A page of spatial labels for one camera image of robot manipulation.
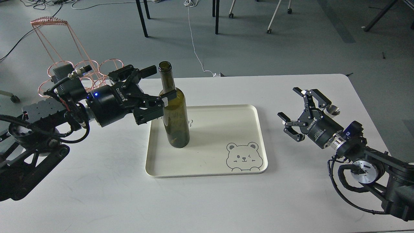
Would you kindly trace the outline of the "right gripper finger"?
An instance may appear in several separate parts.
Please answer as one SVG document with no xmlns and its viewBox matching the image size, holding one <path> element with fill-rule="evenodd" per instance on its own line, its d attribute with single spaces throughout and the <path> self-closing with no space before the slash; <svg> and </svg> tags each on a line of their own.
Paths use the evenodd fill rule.
<svg viewBox="0 0 414 233">
<path fill-rule="evenodd" d="M 306 122 L 291 121 L 291 119 L 288 118 L 288 116 L 285 115 L 283 112 L 278 112 L 278 116 L 282 119 L 282 122 L 284 124 L 284 133 L 288 134 L 297 142 L 305 139 L 305 135 L 299 134 L 297 131 L 293 129 L 293 127 L 306 127 Z"/>
<path fill-rule="evenodd" d="M 332 102 L 318 89 L 302 90 L 298 87 L 294 87 L 293 91 L 303 97 L 305 106 L 303 114 L 307 118 L 314 118 L 316 112 L 322 112 L 322 109 L 325 109 L 332 104 Z"/>
</svg>

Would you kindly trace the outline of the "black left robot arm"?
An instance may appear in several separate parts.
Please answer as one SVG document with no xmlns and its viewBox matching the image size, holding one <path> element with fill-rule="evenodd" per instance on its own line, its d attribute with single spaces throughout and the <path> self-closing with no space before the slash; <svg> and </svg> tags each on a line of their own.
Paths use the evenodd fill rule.
<svg viewBox="0 0 414 233">
<path fill-rule="evenodd" d="M 113 85 L 89 92 L 81 78 L 92 71 L 90 65 L 68 64 L 53 71 L 54 85 L 44 92 L 46 100 L 25 106 L 18 117 L 1 115 L 1 121 L 9 122 L 1 140 L 15 139 L 1 155 L 1 201 L 25 198 L 68 155 L 68 144 L 88 136 L 90 121 L 105 127 L 133 113 L 141 125 L 163 116 L 168 102 L 177 97 L 175 90 L 151 96 L 139 88 L 139 81 L 156 74 L 155 65 L 122 67 L 109 73 Z"/>
</svg>

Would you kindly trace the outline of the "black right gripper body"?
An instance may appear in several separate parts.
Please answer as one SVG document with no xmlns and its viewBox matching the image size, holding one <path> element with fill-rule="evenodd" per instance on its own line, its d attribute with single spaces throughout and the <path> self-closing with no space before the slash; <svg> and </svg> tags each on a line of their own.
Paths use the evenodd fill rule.
<svg viewBox="0 0 414 233">
<path fill-rule="evenodd" d="M 300 131 L 306 134 L 318 147 L 325 149 L 334 134 L 343 131 L 343 127 L 320 110 L 304 110 L 299 117 L 301 123 Z"/>
</svg>

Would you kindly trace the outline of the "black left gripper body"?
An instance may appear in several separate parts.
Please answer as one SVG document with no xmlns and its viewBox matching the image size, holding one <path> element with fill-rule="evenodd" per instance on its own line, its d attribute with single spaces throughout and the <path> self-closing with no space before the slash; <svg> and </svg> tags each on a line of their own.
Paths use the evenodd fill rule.
<svg viewBox="0 0 414 233">
<path fill-rule="evenodd" d="M 133 109 L 142 102 L 139 97 L 144 92 L 137 84 L 130 84 L 123 88 L 124 85 L 124 82 L 117 82 L 112 86 L 105 85 L 87 93 L 87 106 L 101 127 L 132 113 Z"/>
</svg>

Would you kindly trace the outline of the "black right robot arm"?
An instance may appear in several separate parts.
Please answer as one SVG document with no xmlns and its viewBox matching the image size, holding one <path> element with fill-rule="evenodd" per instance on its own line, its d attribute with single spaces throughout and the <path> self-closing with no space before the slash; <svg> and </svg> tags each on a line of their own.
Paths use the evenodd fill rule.
<svg viewBox="0 0 414 233">
<path fill-rule="evenodd" d="M 380 152 L 367 146 L 363 127 L 357 121 L 343 128 L 334 116 L 339 108 L 319 90 L 293 88 L 304 100 L 304 110 L 297 121 L 283 112 L 284 133 L 299 142 L 309 137 L 318 147 L 332 147 L 335 155 L 327 161 L 328 173 L 337 194 L 349 205 L 367 213 L 392 215 L 404 221 L 414 218 L 414 169 L 413 165 L 396 159 L 388 152 Z M 343 187 L 356 193 L 371 192 L 381 201 L 382 211 L 359 207 L 350 202 L 337 187 L 334 180 L 334 164 L 340 162 L 338 179 Z"/>
</svg>

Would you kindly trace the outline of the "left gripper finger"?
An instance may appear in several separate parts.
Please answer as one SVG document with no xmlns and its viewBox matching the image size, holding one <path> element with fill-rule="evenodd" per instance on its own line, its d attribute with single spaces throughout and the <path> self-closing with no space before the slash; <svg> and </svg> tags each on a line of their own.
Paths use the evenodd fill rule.
<svg viewBox="0 0 414 233">
<path fill-rule="evenodd" d="M 138 99 L 133 109 L 133 115 L 137 125 L 146 124 L 164 115 L 164 107 L 169 105 L 169 101 L 177 97 L 177 91 L 172 90 L 161 96 L 151 96 L 144 93 L 133 94 Z"/>
<path fill-rule="evenodd" d="M 155 65 L 151 65 L 150 67 L 141 70 L 134 68 L 133 65 L 127 65 L 118 70 L 110 72 L 108 74 L 108 77 L 114 83 L 127 81 L 127 84 L 130 84 L 139 83 L 141 79 L 155 75 L 156 73 L 157 67 Z"/>
</svg>

